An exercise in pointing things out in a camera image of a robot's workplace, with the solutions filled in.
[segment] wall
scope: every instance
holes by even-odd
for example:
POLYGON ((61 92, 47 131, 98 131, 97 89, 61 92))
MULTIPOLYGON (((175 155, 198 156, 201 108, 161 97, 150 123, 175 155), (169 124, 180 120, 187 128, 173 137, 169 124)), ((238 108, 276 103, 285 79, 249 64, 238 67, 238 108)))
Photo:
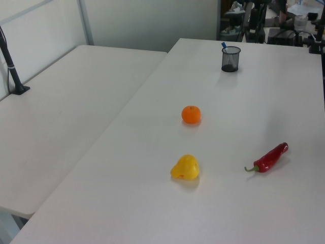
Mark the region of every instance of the wall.
MULTIPOLYGON (((74 47, 86 44, 78 0, 50 1, 5 23, 2 29, 22 83, 74 47)), ((0 99, 7 93, 7 65, 0 52, 0 99)))
POLYGON ((220 0, 80 0, 89 43, 168 52, 179 38, 216 40, 220 0))

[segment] pen holder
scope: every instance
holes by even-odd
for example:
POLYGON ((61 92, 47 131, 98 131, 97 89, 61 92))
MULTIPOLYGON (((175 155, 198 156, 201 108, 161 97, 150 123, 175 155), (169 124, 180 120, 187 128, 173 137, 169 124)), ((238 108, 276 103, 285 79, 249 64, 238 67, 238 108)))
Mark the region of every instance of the pen holder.
POLYGON ((235 72, 238 70, 239 62, 239 47, 227 47, 222 49, 222 66, 221 69, 225 72, 235 72))

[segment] black pole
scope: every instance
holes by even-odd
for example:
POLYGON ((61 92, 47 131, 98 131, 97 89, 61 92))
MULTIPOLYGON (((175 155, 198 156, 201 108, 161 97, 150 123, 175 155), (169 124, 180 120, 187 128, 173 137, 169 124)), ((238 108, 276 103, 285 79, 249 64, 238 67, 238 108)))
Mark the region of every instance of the black pole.
POLYGON ((323 48, 321 45, 321 40, 322 40, 323 32, 324 32, 324 25, 325 25, 325 6, 323 7, 323 12, 321 14, 316 40, 309 47, 309 53, 322 54, 320 49, 323 48))
POLYGON ((1 51, 5 57, 8 69, 10 70, 10 74, 12 76, 12 79, 14 80, 15 83, 15 90, 12 92, 12 94, 16 94, 16 95, 21 95, 23 94, 25 91, 29 90, 30 88, 28 86, 24 86, 21 84, 19 76, 17 74, 15 65, 11 59, 8 47, 7 47, 7 42, 5 39, 5 35, 2 32, 2 29, 0 28, 0 48, 1 51))

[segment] red chili pepper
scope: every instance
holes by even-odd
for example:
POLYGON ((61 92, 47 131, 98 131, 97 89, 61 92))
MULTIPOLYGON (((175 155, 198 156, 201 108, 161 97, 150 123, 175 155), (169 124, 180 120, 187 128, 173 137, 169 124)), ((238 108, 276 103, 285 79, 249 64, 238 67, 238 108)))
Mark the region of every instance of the red chili pepper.
POLYGON ((261 157, 259 160, 256 160, 254 162, 254 167, 250 170, 248 170, 245 167, 245 170, 247 172, 251 171, 258 171, 261 173, 264 173, 271 169, 275 163, 279 160, 280 156, 284 154, 286 151, 288 151, 288 144, 286 142, 278 145, 276 148, 273 150, 269 151, 266 155, 261 157))

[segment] white tabletop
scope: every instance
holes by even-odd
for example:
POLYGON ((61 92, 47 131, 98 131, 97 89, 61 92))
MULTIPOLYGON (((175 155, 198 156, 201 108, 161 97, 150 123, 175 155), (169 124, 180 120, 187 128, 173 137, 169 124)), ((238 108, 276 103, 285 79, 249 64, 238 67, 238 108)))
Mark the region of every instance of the white tabletop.
POLYGON ((320 56, 228 45, 236 73, 221 71, 220 42, 179 40, 12 243, 323 243, 320 56), (187 105, 199 126, 182 122, 187 105), (244 170, 282 142, 269 172, 244 170), (170 177, 184 154, 194 181, 170 177))
POLYGON ((0 210, 29 218, 166 56, 79 46, 0 102, 0 210))

